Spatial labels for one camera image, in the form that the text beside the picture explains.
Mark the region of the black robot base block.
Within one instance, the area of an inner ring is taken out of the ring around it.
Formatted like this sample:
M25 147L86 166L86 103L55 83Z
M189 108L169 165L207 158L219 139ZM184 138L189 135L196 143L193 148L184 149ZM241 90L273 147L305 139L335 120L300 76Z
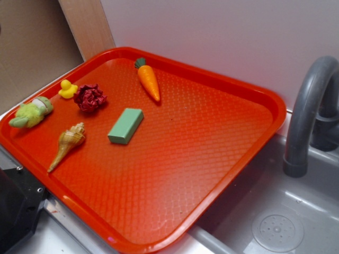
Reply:
M27 169L1 170L1 253L8 253L34 234L46 188Z

